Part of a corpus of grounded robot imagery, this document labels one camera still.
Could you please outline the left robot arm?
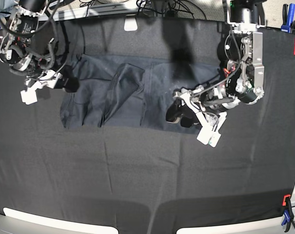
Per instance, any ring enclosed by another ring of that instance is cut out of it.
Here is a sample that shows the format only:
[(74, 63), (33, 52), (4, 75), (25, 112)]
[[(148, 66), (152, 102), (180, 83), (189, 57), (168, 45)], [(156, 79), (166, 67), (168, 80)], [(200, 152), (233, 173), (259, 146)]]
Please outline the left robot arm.
[(263, 33), (265, 14), (261, 0), (223, 1), (229, 34), (220, 52), (221, 78), (216, 83), (174, 93), (166, 121), (185, 128), (210, 124), (215, 131), (227, 111), (240, 103), (253, 105), (264, 96)]

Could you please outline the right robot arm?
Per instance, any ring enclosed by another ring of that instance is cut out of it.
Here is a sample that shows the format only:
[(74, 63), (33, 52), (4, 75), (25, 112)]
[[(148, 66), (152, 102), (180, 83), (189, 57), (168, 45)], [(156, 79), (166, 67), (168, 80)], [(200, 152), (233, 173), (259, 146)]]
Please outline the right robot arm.
[[(77, 79), (65, 69), (66, 65), (56, 64), (59, 39), (54, 14), (58, 6), (50, 13), (50, 3), (49, 0), (17, 0), (9, 19), (3, 22), (0, 17), (4, 31), (0, 37), (0, 61), (9, 65), (11, 73), (25, 78), (21, 91), (24, 96), (36, 95), (43, 87), (68, 93), (79, 88)], [(32, 38), (48, 24), (52, 26), (53, 36), (47, 44), (48, 52), (41, 54), (32, 48)]]

